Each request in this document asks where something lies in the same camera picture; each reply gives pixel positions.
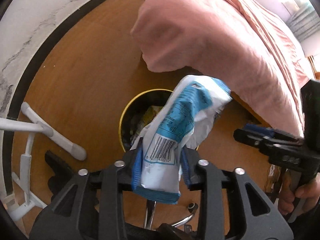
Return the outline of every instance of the human hand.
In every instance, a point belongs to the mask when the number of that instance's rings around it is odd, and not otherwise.
[[[318,173],[317,176],[308,184],[299,187],[295,194],[289,188],[290,183],[290,173],[286,172],[284,175],[282,188],[279,193],[279,212],[284,216],[291,213],[294,209],[293,201],[295,197],[306,199],[306,202],[304,203],[298,216],[313,209],[316,206],[320,196],[320,173]]]

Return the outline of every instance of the pink bed sheet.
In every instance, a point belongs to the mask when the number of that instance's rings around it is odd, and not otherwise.
[[[145,0],[131,34],[148,69],[191,66],[223,80],[272,127],[302,135],[299,42],[255,0]]]

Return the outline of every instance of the blue and white package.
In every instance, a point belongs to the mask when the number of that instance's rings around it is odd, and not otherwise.
[[[174,89],[166,105],[142,129],[132,149],[143,137],[132,176],[134,192],[153,201],[175,204],[179,197],[181,149],[195,149],[208,136],[230,89],[219,79],[189,75]]]

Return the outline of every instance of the brown floor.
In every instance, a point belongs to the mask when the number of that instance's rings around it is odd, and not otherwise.
[[[140,60],[141,52],[130,37],[130,29],[142,2],[107,0],[90,12],[54,47],[28,90],[25,101],[53,128],[88,153],[85,161],[78,161],[46,136],[36,135],[32,149],[31,190],[47,204],[52,195],[47,181],[53,175],[44,161],[47,150],[60,156],[75,171],[103,169],[123,155],[118,125],[130,99],[149,89],[172,90],[182,77],[196,73],[191,68],[153,73]],[[232,101],[201,144],[199,153],[219,168],[231,171],[243,167],[264,188],[269,168],[267,158],[257,150],[235,142],[232,137],[233,131],[249,118],[248,112]],[[20,114],[20,120],[27,118]],[[26,133],[15,133],[12,171],[17,174],[26,141]],[[17,185],[14,190],[21,204],[21,190]],[[154,226],[188,215],[186,206],[193,201],[199,202],[199,192],[188,192],[181,184],[178,205],[159,204]],[[39,208],[33,208],[23,218],[27,233],[39,211]],[[145,199],[126,192],[126,221],[141,226],[144,212]],[[196,228],[197,221],[193,220],[191,224]]]

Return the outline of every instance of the cracked wall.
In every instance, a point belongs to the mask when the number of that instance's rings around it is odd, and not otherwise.
[[[7,117],[17,84],[45,39],[89,0],[13,0],[0,21],[0,117]],[[0,198],[6,196],[0,132]]]

